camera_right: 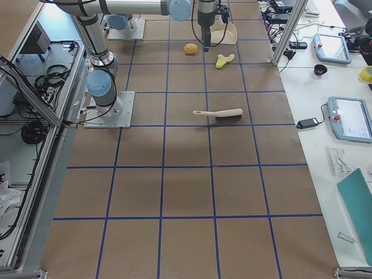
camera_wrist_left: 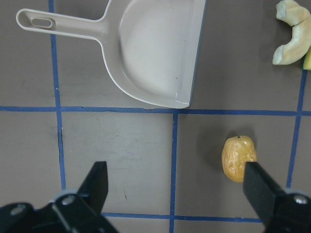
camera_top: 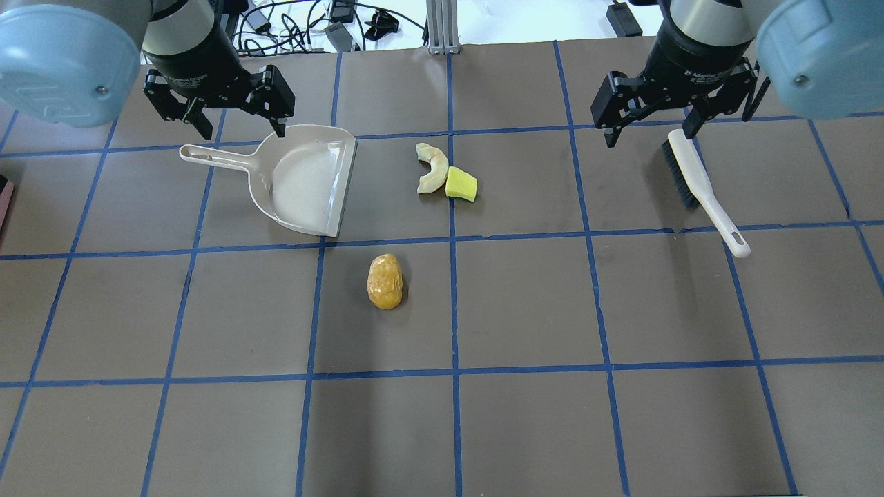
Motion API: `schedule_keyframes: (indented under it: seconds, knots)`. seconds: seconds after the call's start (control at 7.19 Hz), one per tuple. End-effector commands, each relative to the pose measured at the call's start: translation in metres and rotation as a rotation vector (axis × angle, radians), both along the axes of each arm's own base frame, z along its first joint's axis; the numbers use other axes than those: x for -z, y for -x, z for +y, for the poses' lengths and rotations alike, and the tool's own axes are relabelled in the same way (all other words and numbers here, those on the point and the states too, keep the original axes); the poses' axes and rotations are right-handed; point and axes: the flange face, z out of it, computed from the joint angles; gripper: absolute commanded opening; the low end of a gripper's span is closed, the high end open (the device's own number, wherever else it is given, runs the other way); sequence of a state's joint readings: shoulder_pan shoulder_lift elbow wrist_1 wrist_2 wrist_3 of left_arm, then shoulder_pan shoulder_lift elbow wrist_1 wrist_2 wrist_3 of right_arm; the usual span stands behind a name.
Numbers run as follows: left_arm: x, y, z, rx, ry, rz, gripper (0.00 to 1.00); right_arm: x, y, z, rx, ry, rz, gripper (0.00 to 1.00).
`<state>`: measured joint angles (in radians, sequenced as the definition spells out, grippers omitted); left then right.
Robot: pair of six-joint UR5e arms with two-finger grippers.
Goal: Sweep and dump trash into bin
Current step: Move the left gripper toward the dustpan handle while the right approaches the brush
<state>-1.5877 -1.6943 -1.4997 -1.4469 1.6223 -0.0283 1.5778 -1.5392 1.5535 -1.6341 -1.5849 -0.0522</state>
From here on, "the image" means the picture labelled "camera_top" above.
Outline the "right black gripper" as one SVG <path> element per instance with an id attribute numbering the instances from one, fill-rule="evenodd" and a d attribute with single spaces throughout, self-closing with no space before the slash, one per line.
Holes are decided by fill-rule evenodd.
<path id="1" fill-rule="evenodd" d="M 691 107 L 682 130 L 693 139 L 720 114 L 742 111 L 748 122 L 760 107 L 771 81 L 758 87 L 760 64 L 746 59 L 752 37 L 709 43 L 678 26 L 661 26 L 644 69 L 636 77 L 612 70 L 603 79 L 591 104 L 591 116 L 603 131 L 605 145 L 614 148 L 626 126 L 660 110 Z"/>

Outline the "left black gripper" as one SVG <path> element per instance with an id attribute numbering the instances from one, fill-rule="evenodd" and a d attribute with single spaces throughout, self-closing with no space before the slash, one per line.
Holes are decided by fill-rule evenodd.
<path id="1" fill-rule="evenodd" d="M 240 109 L 264 117 L 278 138 L 285 137 L 296 95 L 283 73 L 275 65 L 256 74 L 246 70 L 220 28 L 183 48 L 156 48 L 155 39 L 147 37 L 143 50 L 154 66 L 143 93 L 164 121 L 183 122 L 211 139 L 213 125 L 203 108 Z"/>

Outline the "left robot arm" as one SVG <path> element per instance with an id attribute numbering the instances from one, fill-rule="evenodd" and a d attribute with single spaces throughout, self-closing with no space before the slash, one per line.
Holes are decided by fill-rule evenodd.
<path id="1" fill-rule="evenodd" d="M 1 97 L 48 123 L 97 127 L 117 119 L 139 75 L 164 121 L 210 139 L 205 109 L 268 120 L 278 137 L 296 96 L 277 67 L 245 70 L 209 1 L 3 1 Z"/>

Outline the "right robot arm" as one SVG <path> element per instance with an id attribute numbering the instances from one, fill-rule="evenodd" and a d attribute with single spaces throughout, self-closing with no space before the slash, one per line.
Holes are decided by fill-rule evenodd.
<path id="1" fill-rule="evenodd" d="M 749 121 L 765 91 L 803 119 L 882 108 L 881 1 L 660 1 L 662 22 L 638 76 L 613 70 L 590 107 L 613 147 L 622 129 L 689 108 L 694 138 L 714 117 Z"/>

